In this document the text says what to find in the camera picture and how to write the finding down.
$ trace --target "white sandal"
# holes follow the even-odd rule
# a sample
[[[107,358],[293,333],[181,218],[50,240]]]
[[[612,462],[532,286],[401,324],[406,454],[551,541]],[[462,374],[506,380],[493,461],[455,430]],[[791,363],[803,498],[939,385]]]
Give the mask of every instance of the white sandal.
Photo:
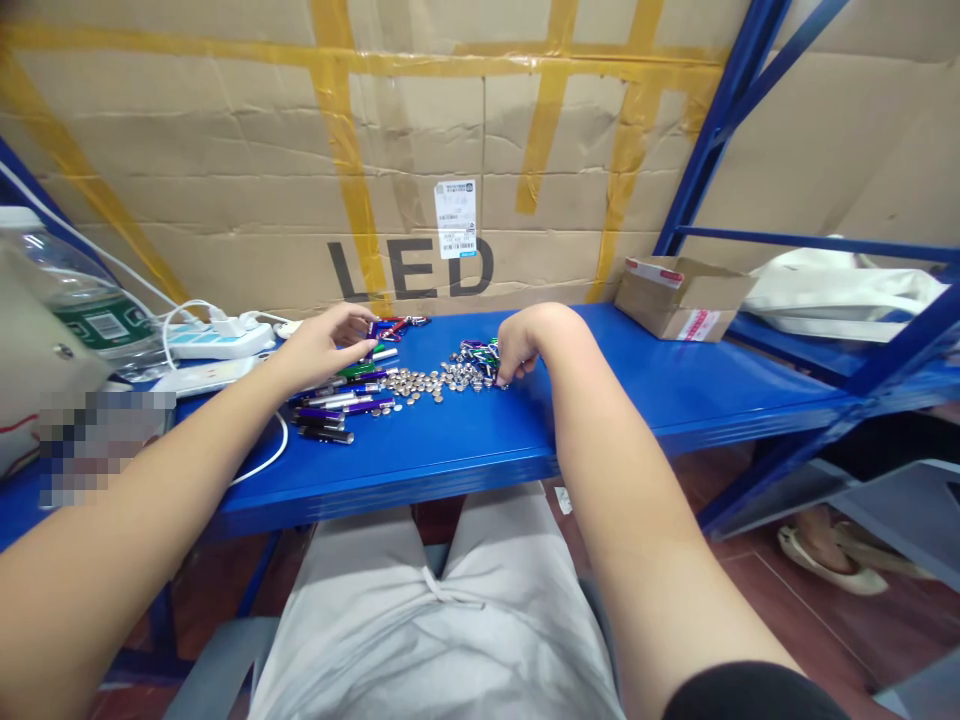
[[[856,560],[861,565],[875,568],[876,570],[886,570],[895,572],[914,580],[936,580],[937,578],[924,570],[916,563],[911,562],[902,555],[895,552],[884,550],[864,542],[856,537],[857,528],[851,527],[847,521],[838,522],[833,528],[833,535],[837,545],[843,550],[843,553]]]
[[[831,585],[836,585],[841,590],[846,590],[854,595],[879,595],[889,586],[887,581],[880,577],[876,571],[864,567],[854,560],[858,569],[852,575],[834,572],[829,568],[814,560],[803,549],[800,541],[797,539],[797,529],[792,525],[784,525],[777,533],[777,540],[780,541],[780,547],[784,554],[793,560],[804,570],[812,572],[814,575],[823,578]]]

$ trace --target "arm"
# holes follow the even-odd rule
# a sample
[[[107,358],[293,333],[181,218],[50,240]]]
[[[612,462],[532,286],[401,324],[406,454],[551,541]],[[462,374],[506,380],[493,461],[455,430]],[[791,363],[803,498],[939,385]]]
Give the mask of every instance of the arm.
[[[629,705],[661,717],[686,680],[726,662],[799,670],[710,552],[666,457],[580,316],[537,305],[508,318],[499,338],[498,383],[530,372],[537,354],[550,370],[560,467]]]
[[[273,412],[363,357],[375,341],[357,342],[359,330],[372,317],[340,305],[308,320],[108,478],[95,504],[58,510],[0,555],[0,716],[83,716]]]

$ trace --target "right arm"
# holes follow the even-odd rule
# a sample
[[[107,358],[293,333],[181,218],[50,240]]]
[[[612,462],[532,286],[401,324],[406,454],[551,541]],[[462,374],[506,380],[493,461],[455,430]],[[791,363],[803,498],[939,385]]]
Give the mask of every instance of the right arm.
[[[616,637],[631,707],[661,717],[703,670],[796,663],[710,551],[650,428],[573,310],[536,305],[499,332],[498,383],[550,371],[557,454]]]

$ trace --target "white tote bag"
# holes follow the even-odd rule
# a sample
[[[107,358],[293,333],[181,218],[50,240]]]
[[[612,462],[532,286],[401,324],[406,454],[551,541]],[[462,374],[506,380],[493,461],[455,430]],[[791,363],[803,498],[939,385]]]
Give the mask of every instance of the white tote bag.
[[[862,256],[800,248],[751,275],[759,278],[743,309],[778,330],[836,340],[885,343],[908,322],[884,322],[922,313],[946,289],[923,270],[869,267]]]

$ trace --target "plastic water bottle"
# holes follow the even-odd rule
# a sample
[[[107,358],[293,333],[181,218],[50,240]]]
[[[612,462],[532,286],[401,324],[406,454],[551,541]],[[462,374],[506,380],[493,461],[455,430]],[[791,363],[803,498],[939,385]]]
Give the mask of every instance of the plastic water bottle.
[[[27,287],[117,375],[145,382],[167,372],[155,323],[100,265],[48,233],[33,210],[0,207],[0,236],[32,263],[24,268]]]

